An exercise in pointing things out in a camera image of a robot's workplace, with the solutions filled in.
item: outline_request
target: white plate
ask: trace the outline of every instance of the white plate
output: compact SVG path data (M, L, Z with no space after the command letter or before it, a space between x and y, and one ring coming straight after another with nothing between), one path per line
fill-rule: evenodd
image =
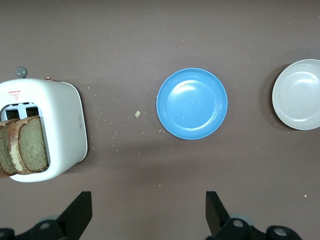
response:
M283 70L274 84L272 103L275 113L289 127L320 127L320 60L297 61Z

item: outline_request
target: blue plate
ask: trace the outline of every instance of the blue plate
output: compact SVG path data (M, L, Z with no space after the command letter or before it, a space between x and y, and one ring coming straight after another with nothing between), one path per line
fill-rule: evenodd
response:
M175 72L162 84L156 111L162 125L174 136L196 140L212 134L224 121L227 93L212 73L199 68Z

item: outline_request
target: toaster knob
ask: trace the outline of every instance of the toaster knob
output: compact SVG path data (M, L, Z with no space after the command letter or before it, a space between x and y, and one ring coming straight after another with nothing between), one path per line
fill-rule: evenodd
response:
M28 71L27 69L24 67L24 66L19 66L16 68L15 70L15 74L21 78L21 79L25 79L27 74L28 74Z

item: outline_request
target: plate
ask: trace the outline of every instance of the plate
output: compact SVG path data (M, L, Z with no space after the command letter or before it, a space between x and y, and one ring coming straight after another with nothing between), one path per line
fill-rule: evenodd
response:
M162 125L174 136L196 140L216 131L228 108L227 93L212 73L186 68L169 76L156 100Z
M320 60L297 61L283 70L273 87L272 104L293 129L320 127Z

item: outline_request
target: bread crumb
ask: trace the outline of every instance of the bread crumb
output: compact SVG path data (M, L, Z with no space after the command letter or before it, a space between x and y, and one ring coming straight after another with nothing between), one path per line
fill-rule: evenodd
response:
M136 111L136 113L135 113L136 118L138 118L140 115L141 115L141 112L140 111Z

